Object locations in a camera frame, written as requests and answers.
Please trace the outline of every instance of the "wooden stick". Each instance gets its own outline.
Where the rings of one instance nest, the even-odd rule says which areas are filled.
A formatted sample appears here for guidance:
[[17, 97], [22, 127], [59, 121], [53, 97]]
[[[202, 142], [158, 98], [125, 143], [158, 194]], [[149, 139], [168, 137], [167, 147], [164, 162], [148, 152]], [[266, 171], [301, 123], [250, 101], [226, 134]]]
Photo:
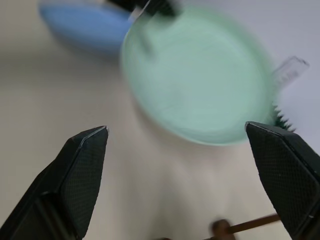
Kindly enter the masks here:
[[238, 225], [231, 226], [227, 229], [228, 234], [235, 234], [249, 229], [254, 229], [266, 224], [271, 224], [280, 221], [278, 214], [264, 216], [255, 220], [247, 221]]

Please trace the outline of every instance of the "green plastic plate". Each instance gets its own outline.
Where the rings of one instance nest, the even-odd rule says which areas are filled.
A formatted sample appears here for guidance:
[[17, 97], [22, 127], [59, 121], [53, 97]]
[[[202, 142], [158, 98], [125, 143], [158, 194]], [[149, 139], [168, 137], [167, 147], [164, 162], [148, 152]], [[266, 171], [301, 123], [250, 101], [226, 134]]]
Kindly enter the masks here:
[[235, 22], [187, 6], [175, 20], [142, 15], [122, 46], [122, 70], [141, 108], [192, 142], [245, 140], [245, 123], [273, 122], [268, 58]]

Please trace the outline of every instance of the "clear plastic object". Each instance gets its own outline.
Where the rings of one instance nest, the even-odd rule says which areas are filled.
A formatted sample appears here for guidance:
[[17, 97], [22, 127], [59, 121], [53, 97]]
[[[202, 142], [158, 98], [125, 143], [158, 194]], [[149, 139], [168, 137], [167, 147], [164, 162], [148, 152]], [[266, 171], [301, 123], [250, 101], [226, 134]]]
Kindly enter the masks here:
[[284, 87], [300, 77], [308, 68], [309, 63], [297, 56], [289, 57], [274, 72], [279, 87]]

